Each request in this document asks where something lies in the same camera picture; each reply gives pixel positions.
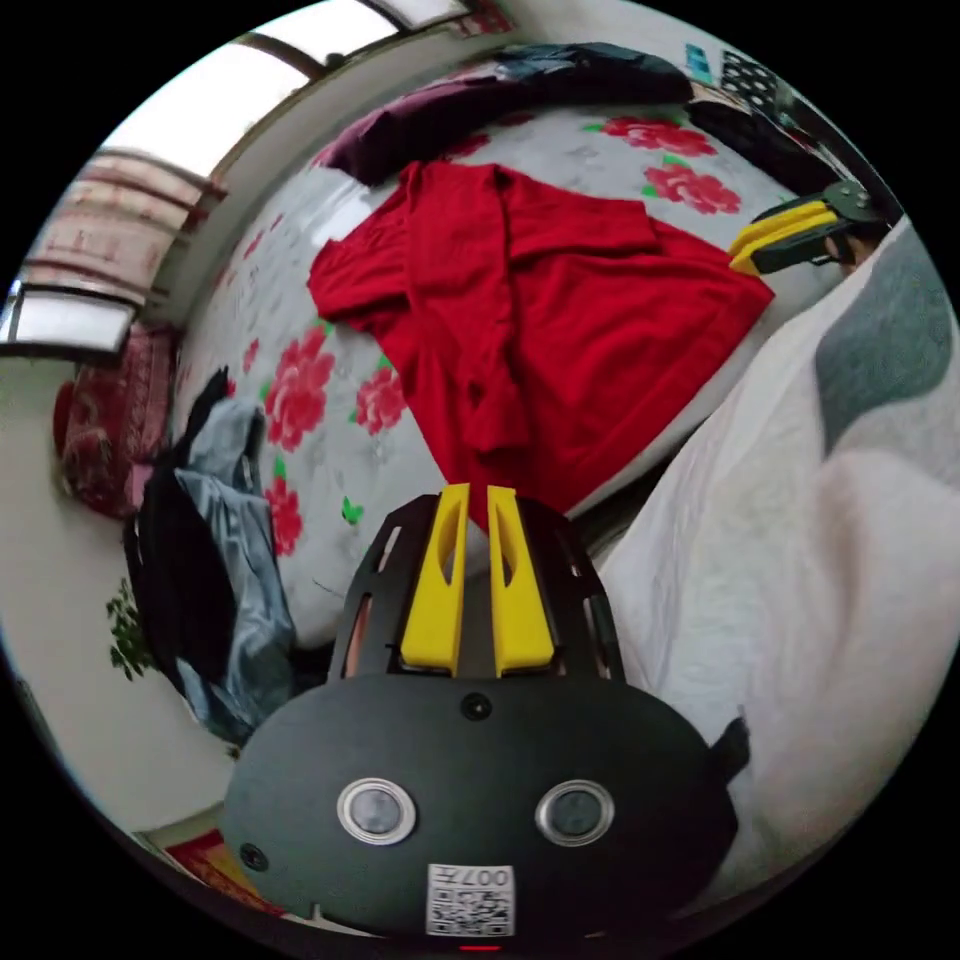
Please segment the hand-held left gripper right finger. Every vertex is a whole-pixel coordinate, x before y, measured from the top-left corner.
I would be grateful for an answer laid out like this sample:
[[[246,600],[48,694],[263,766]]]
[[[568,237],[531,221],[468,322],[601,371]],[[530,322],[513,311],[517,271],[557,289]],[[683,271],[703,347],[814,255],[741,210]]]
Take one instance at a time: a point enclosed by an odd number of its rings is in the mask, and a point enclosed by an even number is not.
[[[516,492],[488,487],[487,510],[495,672],[547,671],[554,643]]]

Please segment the person's right hand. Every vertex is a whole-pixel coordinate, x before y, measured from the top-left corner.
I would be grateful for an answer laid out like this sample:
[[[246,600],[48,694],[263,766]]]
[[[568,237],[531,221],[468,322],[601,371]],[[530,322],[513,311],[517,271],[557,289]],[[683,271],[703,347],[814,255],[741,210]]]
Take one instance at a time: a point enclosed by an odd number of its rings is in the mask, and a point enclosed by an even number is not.
[[[883,230],[861,226],[833,230],[825,237],[825,253],[849,275],[873,255],[884,236]]]

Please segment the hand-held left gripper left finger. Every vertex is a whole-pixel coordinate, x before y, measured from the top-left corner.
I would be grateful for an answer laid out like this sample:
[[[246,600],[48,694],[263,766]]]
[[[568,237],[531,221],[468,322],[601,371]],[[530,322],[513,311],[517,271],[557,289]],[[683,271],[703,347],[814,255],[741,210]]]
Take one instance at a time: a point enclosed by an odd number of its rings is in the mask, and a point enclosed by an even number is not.
[[[470,487],[438,497],[400,644],[405,667],[455,672],[460,651]]]

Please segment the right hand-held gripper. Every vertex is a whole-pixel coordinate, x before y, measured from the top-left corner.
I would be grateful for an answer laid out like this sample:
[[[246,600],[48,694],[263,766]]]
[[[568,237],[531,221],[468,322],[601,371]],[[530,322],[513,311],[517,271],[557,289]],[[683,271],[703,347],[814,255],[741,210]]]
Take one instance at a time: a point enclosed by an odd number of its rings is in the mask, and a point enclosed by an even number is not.
[[[891,229],[865,188],[838,181],[819,194],[765,210],[740,232],[728,265],[745,275],[769,275],[798,265],[835,264],[826,253],[828,234],[856,226],[883,230],[885,236]]]

